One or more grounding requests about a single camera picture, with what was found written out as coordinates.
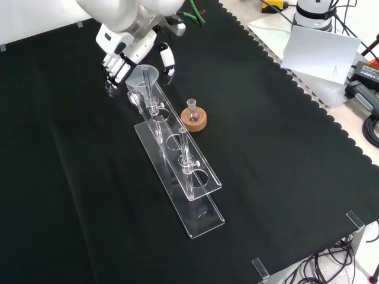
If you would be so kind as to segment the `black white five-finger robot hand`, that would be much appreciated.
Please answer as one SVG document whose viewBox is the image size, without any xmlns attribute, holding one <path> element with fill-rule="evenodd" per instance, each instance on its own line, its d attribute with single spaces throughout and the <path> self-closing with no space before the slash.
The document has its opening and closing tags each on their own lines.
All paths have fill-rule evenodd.
<svg viewBox="0 0 379 284">
<path fill-rule="evenodd" d="M 96 36 L 96 42 L 105 52 L 102 69 L 105 75 L 105 88 L 108 93 L 115 92 L 152 51 L 159 51 L 163 63 L 163 81 L 168 85 L 175 74 L 174 54 L 164 41 L 158 40 L 160 26 L 155 25 L 147 34 L 136 39 L 129 32 L 116 33 L 104 24 Z"/>
</svg>

